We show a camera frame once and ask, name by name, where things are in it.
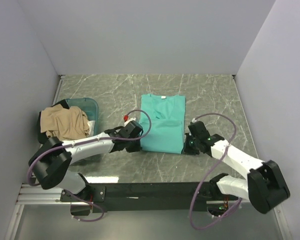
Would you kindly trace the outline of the teal t-shirt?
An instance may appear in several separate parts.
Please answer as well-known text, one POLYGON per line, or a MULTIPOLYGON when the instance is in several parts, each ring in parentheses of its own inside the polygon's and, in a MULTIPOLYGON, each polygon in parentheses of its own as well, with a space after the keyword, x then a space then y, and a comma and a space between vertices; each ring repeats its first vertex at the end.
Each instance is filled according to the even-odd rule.
POLYGON ((186 97, 143 94, 139 123, 150 132, 140 140, 144 151, 181 154, 184 148, 186 97))

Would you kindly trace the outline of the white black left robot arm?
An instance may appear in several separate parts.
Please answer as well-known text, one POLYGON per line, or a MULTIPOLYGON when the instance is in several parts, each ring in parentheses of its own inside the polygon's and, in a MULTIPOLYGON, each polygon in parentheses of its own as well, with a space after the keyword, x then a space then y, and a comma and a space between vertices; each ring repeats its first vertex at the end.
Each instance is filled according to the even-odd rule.
POLYGON ((90 195, 88 182, 82 174, 70 171, 69 166, 95 155, 122 150, 137 152, 142 133, 142 126, 131 120, 88 138, 61 141, 52 137, 29 160, 27 177, 34 175, 44 190, 59 187, 84 201, 90 195))

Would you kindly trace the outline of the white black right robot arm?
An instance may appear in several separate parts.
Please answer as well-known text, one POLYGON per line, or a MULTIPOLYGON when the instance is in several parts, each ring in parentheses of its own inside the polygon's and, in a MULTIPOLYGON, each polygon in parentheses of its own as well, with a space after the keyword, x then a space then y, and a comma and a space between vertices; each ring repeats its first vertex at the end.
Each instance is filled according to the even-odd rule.
POLYGON ((290 190, 280 170, 273 161, 252 157, 231 145, 224 137, 211 135, 205 124, 193 120, 188 125, 184 153, 187 155, 206 154, 221 160, 241 175, 235 178, 221 173, 212 178, 209 187, 199 194, 220 200, 225 195, 248 200, 260 213, 266 214, 290 196, 290 190))

